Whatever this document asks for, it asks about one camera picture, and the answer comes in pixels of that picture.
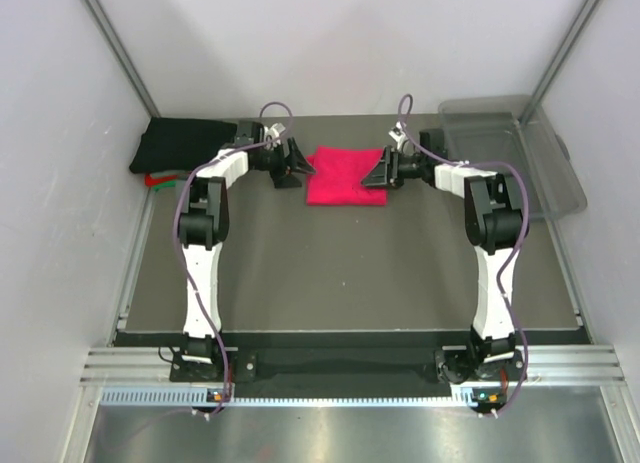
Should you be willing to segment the pink t shirt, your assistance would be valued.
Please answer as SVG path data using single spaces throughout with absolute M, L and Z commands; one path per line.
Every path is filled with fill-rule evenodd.
M 382 153 L 382 149 L 319 146 L 308 158 L 315 173 L 307 178 L 306 203 L 309 206 L 385 206 L 386 190 L 368 189 L 361 184 Z

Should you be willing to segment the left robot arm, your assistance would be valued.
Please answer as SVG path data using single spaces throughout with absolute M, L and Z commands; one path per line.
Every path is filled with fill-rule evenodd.
M 268 173 L 278 189 L 299 187 L 298 173 L 315 173 L 289 130 L 283 123 L 241 121 L 233 140 L 180 184 L 172 231 L 187 280 L 187 313 L 186 344 L 175 356 L 175 366 L 196 373 L 189 381 L 230 382 L 218 305 L 218 267 L 230 231 L 229 189 L 251 171 Z

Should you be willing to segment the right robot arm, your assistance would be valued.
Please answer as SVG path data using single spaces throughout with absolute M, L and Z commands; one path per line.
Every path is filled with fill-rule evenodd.
M 451 161 L 439 142 L 439 130 L 425 130 L 416 143 L 398 122 L 389 136 L 394 143 L 361 184 L 368 189 L 396 189 L 408 179 L 463 200 L 464 229 L 477 262 L 477 305 L 463 350 L 443 350 L 437 369 L 454 384 L 473 377 L 487 379 L 520 360 L 517 324 L 512 311 L 513 274 L 528 233 L 526 189 L 511 168 L 501 163 Z

